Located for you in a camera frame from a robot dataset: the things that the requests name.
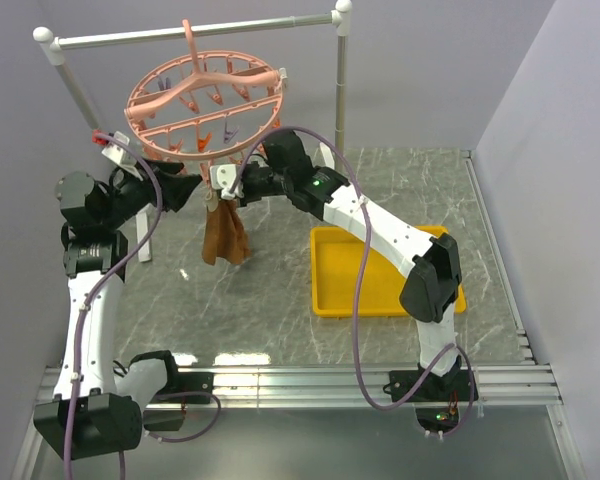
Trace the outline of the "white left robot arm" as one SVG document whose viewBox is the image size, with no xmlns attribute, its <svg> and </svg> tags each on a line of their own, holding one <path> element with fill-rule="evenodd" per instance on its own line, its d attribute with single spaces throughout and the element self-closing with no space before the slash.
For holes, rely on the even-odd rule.
<svg viewBox="0 0 600 480">
<path fill-rule="evenodd" d="M 116 168 L 107 182 L 72 172 L 55 187 L 65 220 L 70 317 L 59 379 L 51 401 L 36 406 L 33 423 L 64 460 L 136 448 L 150 401 L 172 401 L 182 388 L 168 350 L 135 356 L 122 377 L 114 372 L 117 309 L 133 255 L 121 228 L 148 205 L 179 211 L 202 181 L 180 162 L 148 165 L 149 172 L 137 174 Z"/>
</svg>

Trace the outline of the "pink round clip hanger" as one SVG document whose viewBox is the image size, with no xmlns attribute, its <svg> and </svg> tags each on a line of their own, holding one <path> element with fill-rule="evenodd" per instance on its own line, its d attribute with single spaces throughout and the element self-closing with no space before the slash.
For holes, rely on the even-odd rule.
<svg viewBox="0 0 600 480">
<path fill-rule="evenodd" d="M 239 51 L 201 51 L 189 21 L 182 27 L 187 53 L 155 67 L 131 90 L 124 110 L 129 129 L 151 160 L 236 156 L 261 133 L 280 126 L 286 92 L 276 92 L 280 68 Z M 226 117 L 240 127 L 229 145 L 223 143 Z M 196 148 L 197 125 L 213 133 L 202 154 Z"/>
</svg>

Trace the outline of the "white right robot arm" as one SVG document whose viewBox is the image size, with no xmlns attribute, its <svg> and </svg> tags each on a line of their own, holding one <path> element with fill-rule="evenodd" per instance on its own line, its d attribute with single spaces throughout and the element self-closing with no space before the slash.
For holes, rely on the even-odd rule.
<svg viewBox="0 0 600 480">
<path fill-rule="evenodd" d="M 456 386 L 456 375 L 470 360 L 457 344 L 455 304 L 462 283 L 457 241 L 449 234 L 438 237 L 408 224 L 366 196 L 350 162 L 333 145 L 328 149 L 344 166 L 339 173 L 316 167 L 306 156 L 301 135 L 321 143 L 322 135 L 299 126 L 279 127 L 262 134 L 266 180 L 253 180 L 242 161 L 234 179 L 224 187 L 225 195 L 249 203 L 265 196 L 284 195 L 300 211 L 339 227 L 364 243 L 353 302 L 358 304 L 369 255 L 376 251 L 402 275 L 401 307 L 416 322 L 419 340 L 420 376 L 399 399 L 386 405 L 391 411 L 408 402 L 420 389 L 440 400 Z"/>
</svg>

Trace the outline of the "brown underwear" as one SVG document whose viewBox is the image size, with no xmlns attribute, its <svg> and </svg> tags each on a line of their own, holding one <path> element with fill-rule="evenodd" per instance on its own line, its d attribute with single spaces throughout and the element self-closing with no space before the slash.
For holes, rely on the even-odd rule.
<svg viewBox="0 0 600 480">
<path fill-rule="evenodd" d="M 224 259 L 241 265 L 251 256 L 248 235 L 234 200 L 223 200 L 210 190 L 205 196 L 206 224 L 201 257 L 208 265 Z"/>
</svg>

